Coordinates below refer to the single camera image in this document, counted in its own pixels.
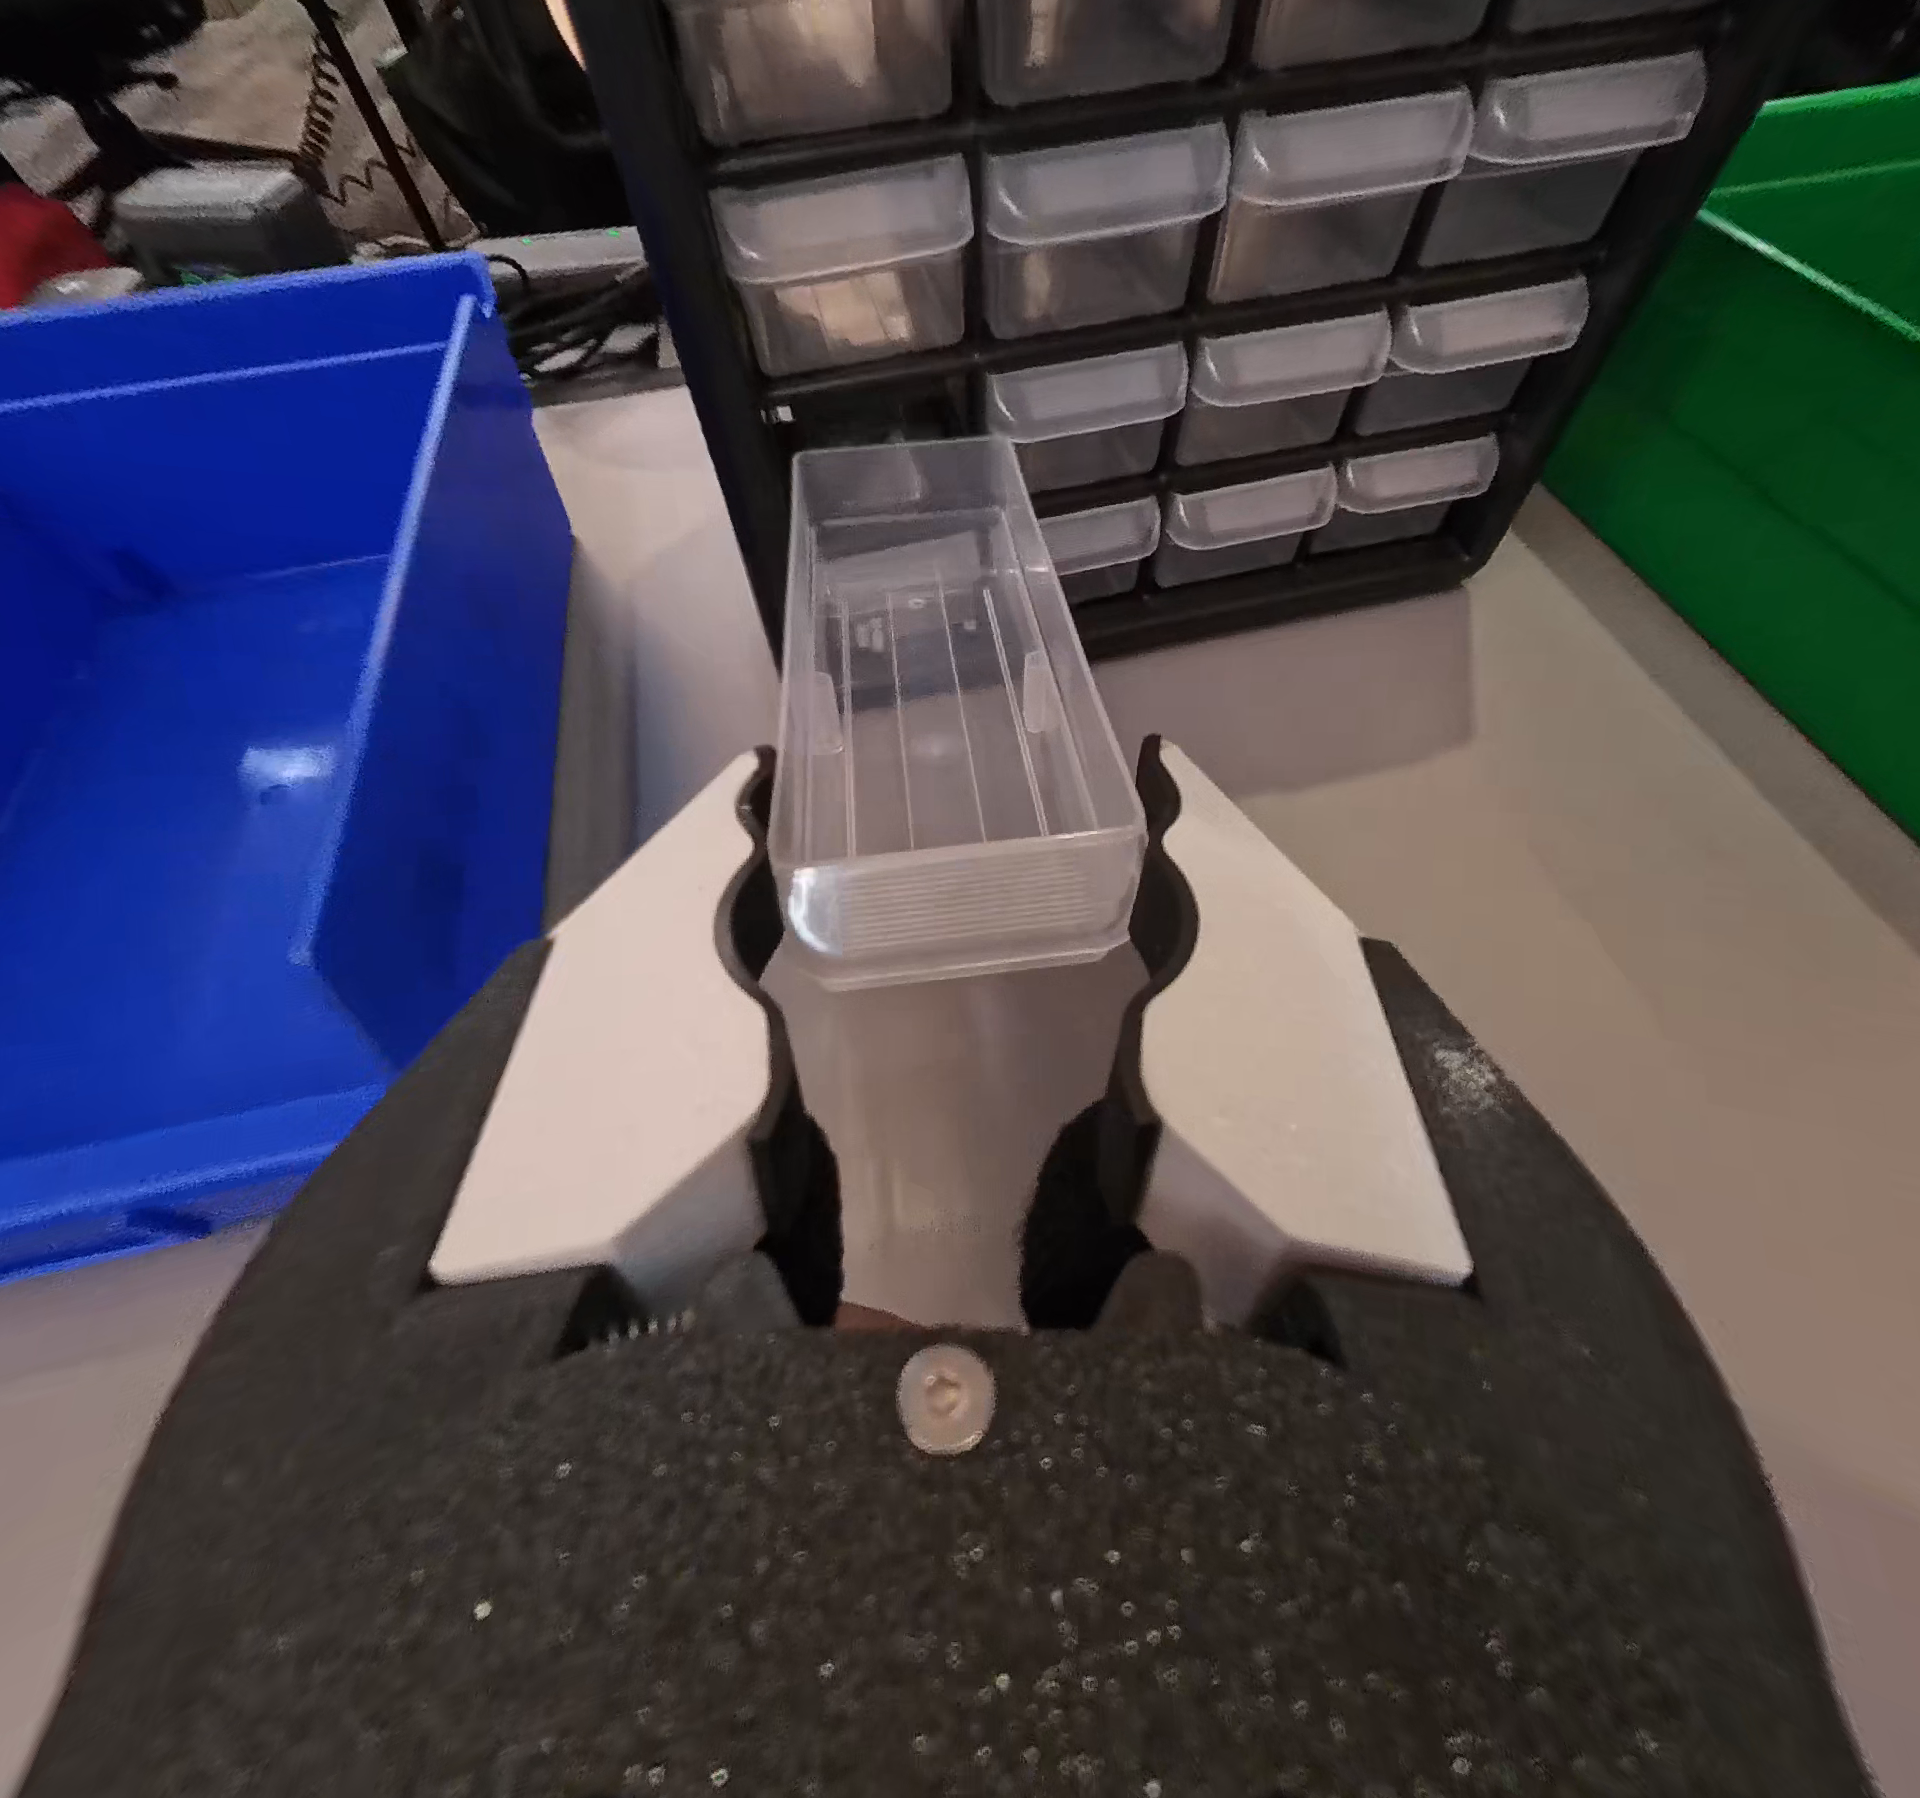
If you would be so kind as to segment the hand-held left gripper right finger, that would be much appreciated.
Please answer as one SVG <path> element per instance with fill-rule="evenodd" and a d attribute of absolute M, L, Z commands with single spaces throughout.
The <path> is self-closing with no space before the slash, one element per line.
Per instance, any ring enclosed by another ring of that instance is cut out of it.
<path fill-rule="evenodd" d="M 1354 923 L 1151 734 L 1128 920 L 1145 972 L 1104 1091 L 1022 1215 L 1031 1329 L 1281 1329 L 1320 1278 L 1469 1291 L 1475 1263 Z"/>

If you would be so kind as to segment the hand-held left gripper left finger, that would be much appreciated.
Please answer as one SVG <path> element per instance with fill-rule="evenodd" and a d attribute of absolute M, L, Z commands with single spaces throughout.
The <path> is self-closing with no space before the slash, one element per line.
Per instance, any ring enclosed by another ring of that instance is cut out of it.
<path fill-rule="evenodd" d="M 773 751 L 729 761 L 549 936 L 437 1287 L 605 1270 L 651 1319 L 741 1282 L 832 1326 L 843 1200 L 764 972 Z"/>

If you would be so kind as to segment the clear plastic drawer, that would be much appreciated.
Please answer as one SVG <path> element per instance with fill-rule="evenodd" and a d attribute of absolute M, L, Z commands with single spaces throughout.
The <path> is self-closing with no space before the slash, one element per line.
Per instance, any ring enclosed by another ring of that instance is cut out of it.
<path fill-rule="evenodd" d="M 799 964 L 852 992 L 1122 944 L 1147 849 L 1007 440 L 804 449 L 767 851 Z"/>

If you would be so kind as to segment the blue plastic bin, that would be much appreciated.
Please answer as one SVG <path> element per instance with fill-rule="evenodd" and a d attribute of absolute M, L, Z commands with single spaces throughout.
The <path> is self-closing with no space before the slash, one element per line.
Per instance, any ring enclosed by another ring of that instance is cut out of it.
<path fill-rule="evenodd" d="M 280 1210 L 542 928 L 571 532 L 477 254 L 3 333 L 3 1275 Z"/>

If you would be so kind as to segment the green plastic bin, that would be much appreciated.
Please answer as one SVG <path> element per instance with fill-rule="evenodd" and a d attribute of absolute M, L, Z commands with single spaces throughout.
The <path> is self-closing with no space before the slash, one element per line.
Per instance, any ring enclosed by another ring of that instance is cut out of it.
<path fill-rule="evenodd" d="M 1549 491 L 1919 834 L 1919 80 L 1764 105 Z"/>

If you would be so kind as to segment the grey box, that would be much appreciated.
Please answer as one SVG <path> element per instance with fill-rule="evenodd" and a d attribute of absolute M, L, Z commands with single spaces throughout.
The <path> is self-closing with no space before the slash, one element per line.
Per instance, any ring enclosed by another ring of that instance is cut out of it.
<path fill-rule="evenodd" d="M 343 268 L 345 237 L 302 175 L 277 162 L 156 171 L 113 201 L 113 224 L 156 285 Z"/>

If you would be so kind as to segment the red cloth item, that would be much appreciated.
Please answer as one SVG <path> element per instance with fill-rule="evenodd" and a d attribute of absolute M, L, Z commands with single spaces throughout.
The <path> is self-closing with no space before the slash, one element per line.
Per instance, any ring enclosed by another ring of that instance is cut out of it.
<path fill-rule="evenodd" d="M 67 203 L 16 180 L 3 185 L 0 203 L 3 310 L 24 306 L 43 283 L 59 277 L 113 268 L 109 249 Z"/>

